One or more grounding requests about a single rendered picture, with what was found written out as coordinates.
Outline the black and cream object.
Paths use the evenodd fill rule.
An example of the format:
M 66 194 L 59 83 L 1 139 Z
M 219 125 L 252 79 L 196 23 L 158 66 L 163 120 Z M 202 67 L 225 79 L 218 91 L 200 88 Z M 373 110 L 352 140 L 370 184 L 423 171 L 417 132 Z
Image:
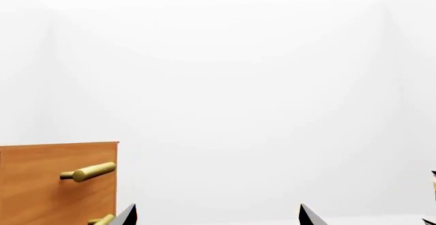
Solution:
M 436 170 L 431 171 L 433 179 L 433 193 L 434 193 L 434 199 L 436 202 Z M 424 225 L 436 225 L 436 212 L 432 216 L 428 216 L 426 218 L 422 218 L 422 221 L 424 222 Z

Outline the orange wooden cabinet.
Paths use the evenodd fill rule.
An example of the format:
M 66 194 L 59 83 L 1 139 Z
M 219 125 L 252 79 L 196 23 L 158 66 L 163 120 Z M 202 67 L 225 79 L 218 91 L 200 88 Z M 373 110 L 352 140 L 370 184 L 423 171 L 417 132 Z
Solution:
M 116 214 L 116 172 L 61 179 L 117 161 L 117 142 L 0 147 L 0 225 L 88 225 Z

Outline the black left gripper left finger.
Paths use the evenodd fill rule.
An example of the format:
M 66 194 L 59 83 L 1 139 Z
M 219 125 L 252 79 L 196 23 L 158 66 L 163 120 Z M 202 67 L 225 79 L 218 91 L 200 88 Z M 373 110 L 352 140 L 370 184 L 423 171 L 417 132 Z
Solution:
M 121 212 L 118 216 L 116 216 L 111 222 L 107 225 L 136 225 L 137 223 L 137 210 L 136 204 L 131 204 Z

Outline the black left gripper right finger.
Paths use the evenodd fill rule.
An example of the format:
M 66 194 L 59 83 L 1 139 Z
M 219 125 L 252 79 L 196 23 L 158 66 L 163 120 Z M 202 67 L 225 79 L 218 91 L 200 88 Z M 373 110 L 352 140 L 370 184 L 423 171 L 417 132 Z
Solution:
M 300 225 L 328 225 L 320 216 L 315 214 L 313 210 L 308 208 L 306 204 L 300 204 L 298 220 Z

